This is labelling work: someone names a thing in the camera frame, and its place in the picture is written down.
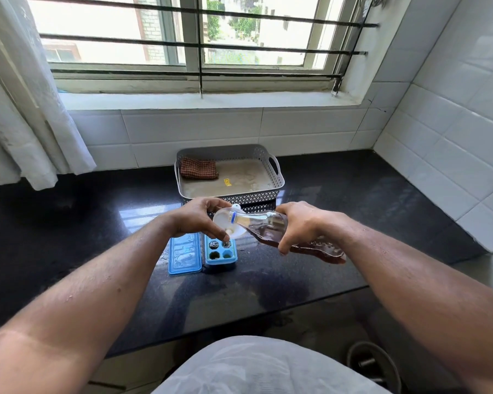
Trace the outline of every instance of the hand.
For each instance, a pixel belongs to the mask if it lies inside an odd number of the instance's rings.
[[[329,213],[307,202],[284,203],[276,207],[276,211],[289,218],[285,235],[277,247],[282,254],[288,254],[292,245],[311,242],[321,236],[321,223]]]
[[[215,212],[222,207],[232,205],[219,198],[195,198],[181,208],[169,211],[172,221],[172,237],[183,236],[193,232],[203,232],[211,239],[228,242],[230,237],[208,217],[207,211]]]

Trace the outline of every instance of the blue ice cube tray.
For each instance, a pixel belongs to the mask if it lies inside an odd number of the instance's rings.
[[[203,268],[199,233],[185,234],[170,239],[168,273],[170,275],[190,274]]]
[[[234,239],[223,243],[204,235],[204,257],[208,265],[231,264],[237,261],[237,248]]]

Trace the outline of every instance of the black granite countertop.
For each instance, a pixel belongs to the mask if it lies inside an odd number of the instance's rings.
[[[338,210],[446,263],[485,253],[420,191],[370,150],[279,158],[277,203]],[[179,207],[172,167],[60,176],[33,191],[0,186],[0,325],[31,299],[155,215]],[[280,311],[366,285],[351,262],[330,265],[245,236],[235,268],[169,276],[162,256],[109,355]]]

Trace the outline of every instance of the brown checkered napkin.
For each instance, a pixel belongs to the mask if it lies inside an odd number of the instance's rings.
[[[184,178],[215,179],[219,177],[215,160],[181,158],[181,175]]]

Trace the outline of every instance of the white curtain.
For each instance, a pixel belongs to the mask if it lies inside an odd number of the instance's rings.
[[[62,104],[27,0],[0,0],[0,184],[35,190],[95,168]]]

